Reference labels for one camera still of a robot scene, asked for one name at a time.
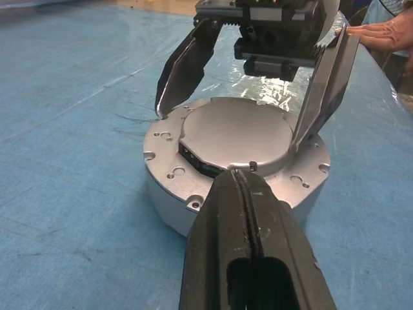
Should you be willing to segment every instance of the circular metal housing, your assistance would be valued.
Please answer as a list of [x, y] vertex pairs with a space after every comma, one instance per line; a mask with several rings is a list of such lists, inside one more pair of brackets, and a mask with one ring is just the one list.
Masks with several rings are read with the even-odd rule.
[[149, 193], [163, 221], [186, 236], [214, 176], [246, 169], [264, 177], [303, 223], [328, 176], [319, 136], [292, 154], [296, 117], [243, 98], [212, 98], [175, 108], [145, 136]]

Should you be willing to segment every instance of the blue mat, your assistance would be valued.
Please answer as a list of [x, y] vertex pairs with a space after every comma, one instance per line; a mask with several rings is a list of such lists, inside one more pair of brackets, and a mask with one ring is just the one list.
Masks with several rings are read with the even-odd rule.
[[[101, 3], [0, 13], [0, 309], [177, 309], [185, 239], [148, 201], [142, 142], [191, 28]], [[297, 112], [304, 88], [245, 77], [236, 38], [192, 97]], [[306, 230], [338, 309], [413, 309], [413, 122], [363, 47], [321, 135], [331, 176]]]

